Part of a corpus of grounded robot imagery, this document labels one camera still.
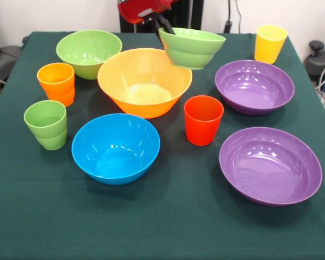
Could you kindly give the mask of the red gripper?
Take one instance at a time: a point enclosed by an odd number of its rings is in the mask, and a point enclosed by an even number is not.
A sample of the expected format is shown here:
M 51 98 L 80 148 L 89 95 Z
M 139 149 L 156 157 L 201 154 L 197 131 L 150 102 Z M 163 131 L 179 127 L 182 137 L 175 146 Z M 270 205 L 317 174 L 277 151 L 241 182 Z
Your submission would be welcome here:
M 118 9 L 120 16 L 125 21 L 129 23 L 140 23 L 145 20 L 146 16 L 152 13 L 160 14 L 169 10 L 175 2 L 174 0 L 126 0 L 118 1 Z M 165 47 L 160 38 L 159 31 L 175 35 L 173 27 L 166 18 L 159 17 L 158 21 L 153 21 L 153 29 L 164 49 Z

